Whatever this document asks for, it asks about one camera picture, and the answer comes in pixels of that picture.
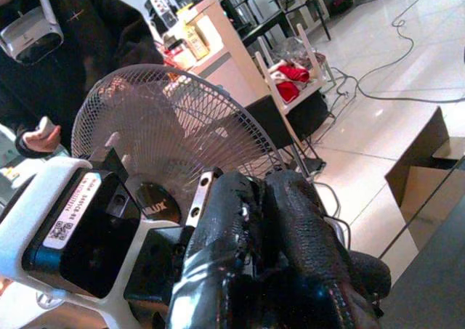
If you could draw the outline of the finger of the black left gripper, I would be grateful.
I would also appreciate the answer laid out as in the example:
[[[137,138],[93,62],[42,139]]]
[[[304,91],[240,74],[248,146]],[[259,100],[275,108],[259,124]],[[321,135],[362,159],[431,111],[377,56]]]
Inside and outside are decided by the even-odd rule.
[[[223,174],[218,167],[206,168],[198,180],[191,207],[189,209],[186,225],[196,228],[203,215],[209,199],[211,188],[215,181]]]
[[[126,168],[113,147],[97,148],[89,156],[88,161],[92,164],[92,168],[94,169],[109,171],[116,174],[123,183],[129,178]]]

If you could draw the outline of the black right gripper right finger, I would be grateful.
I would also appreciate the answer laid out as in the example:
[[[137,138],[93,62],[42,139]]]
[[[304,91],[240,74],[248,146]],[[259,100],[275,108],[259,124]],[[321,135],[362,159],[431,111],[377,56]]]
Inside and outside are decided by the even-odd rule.
[[[383,262],[348,251],[302,176],[280,171],[265,180],[225,175],[236,208],[240,253],[259,260],[257,278],[238,287],[229,328],[379,328],[376,301],[389,294]]]

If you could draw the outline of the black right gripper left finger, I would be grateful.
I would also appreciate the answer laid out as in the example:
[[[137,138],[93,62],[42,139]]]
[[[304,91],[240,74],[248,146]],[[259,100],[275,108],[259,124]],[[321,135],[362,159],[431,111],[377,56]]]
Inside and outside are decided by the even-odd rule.
[[[239,172],[213,184],[174,285],[168,328],[256,328],[261,317],[264,182]]]

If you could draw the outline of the person's bare hand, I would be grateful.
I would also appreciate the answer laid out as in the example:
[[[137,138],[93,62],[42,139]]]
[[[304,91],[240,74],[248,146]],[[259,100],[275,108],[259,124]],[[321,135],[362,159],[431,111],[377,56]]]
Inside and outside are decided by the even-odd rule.
[[[61,126],[55,125],[47,116],[43,116],[33,131],[21,136],[25,147],[38,153],[54,152],[61,141]]]

